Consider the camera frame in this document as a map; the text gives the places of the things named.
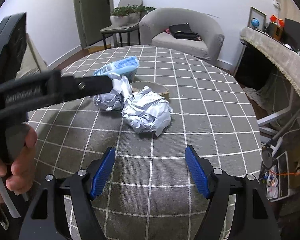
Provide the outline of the person's left hand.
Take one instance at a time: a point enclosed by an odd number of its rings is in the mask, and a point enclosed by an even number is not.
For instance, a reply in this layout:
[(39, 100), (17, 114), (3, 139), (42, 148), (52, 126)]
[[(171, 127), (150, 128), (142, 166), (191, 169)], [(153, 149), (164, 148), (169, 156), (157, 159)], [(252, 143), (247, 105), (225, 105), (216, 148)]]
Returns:
[[(6, 180), (7, 189), (14, 192), (16, 195), (29, 191), (34, 180), (34, 157), (36, 155), (36, 143), (38, 137), (36, 131), (31, 126), (28, 127), (28, 130), (24, 146), (11, 165), (12, 175)], [(0, 159), (0, 177), (5, 176), (6, 173), (7, 166)], [(3, 203), (4, 200), (0, 194), (0, 206)]]

